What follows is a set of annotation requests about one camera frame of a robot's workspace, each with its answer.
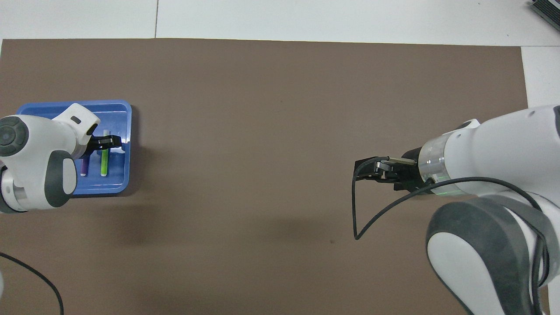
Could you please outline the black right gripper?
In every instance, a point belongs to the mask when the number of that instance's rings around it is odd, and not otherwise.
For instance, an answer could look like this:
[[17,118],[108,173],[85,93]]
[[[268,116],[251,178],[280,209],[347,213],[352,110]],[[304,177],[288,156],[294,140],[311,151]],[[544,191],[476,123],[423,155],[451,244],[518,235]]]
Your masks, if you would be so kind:
[[[421,148],[416,148],[405,152],[401,158],[410,159],[418,162]],[[355,171],[358,173],[356,181],[375,181],[378,183],[394,184],[394,191],[414,192],[426,187],[426,181],[421,177],[418,166],[400,165],[396,173],[392,171],[388,156],[372,156],[366,159],[355,161]]]

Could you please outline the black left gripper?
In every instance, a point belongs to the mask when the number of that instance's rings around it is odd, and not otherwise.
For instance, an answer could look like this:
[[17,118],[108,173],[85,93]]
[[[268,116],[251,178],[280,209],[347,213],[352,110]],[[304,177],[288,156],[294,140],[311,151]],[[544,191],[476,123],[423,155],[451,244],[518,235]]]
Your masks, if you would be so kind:
[[87,154],[94,151],[108,151],[115,147],[122,147],[122,139],[117,135],[92,136],[87,144]]

